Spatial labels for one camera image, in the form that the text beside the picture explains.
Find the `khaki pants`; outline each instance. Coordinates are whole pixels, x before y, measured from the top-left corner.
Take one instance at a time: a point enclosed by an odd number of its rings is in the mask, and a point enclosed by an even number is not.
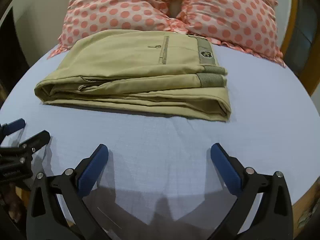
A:
[[[226,75],[203,38],[107,30],[78,41],[35,94],[46,104],[226,121]]]

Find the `bed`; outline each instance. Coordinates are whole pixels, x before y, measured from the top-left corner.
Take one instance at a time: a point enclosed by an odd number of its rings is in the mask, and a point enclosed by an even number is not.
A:
[[[107,166],[85,203],[115,239],[206,239],[235,201],[210,160],[209,149],[216,142],[259,173],[282,171],[296,203],[319,176],[320,118],[308,93],[290,68],[212,47],[229,72],[233,112],[227,123],[43,105],[33,89],[68,53],[47,60],[49,51],[20,79],[0,110],[0,123],[19,118],[27,123],[3,146],[49,131],[50,144],[33,160],[35,177],[42,170],[48,176],[61,174],[105,144]],[[242,231],[250,226],[259,201]]]

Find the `wall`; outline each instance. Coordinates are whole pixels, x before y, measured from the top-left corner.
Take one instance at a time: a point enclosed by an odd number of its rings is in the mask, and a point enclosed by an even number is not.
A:
[[[58,43],[68,0],[13,0],[12,5],[21,49],[32,66]]]
[[[278,0],[279,5],[275,8],[276,21],[278,24],[278,46],[281,47],[285,32],[287,31],[290,11],[291,0]]]

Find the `screw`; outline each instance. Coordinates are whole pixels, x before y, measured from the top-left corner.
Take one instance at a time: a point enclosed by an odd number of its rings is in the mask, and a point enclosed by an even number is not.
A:
[[[66,175],[71,175],[73,173],[73,169],[66,169],[66,171],[64,172],[64,174]]]
[[[251,168],[251,167],[248,167],[248,168],[245,169],[245,172],[250,174],[250,175],[252,175],[252,174],[254,174],[254,169]]]
[[[39,172],[38,174],[37,174],[37,179],[41,179],[43,177],[43,173],[42,172]]]
[[[281,171],[277,171],[276,172],[276,175],[279,177],[279,178],[282,178],[283,177],[283,173]]]

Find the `pillow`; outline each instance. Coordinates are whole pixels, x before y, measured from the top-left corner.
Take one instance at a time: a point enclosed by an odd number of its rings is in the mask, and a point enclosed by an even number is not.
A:
[[[161,30],[187,33],[184,24],[167,17],[168,0],[69,0],[59,46],[49,58],[82,38],[108,29]]]
[[[212,43],[283,63],[276,44],[276,5],[276,0],[182,0],[177,19]]]

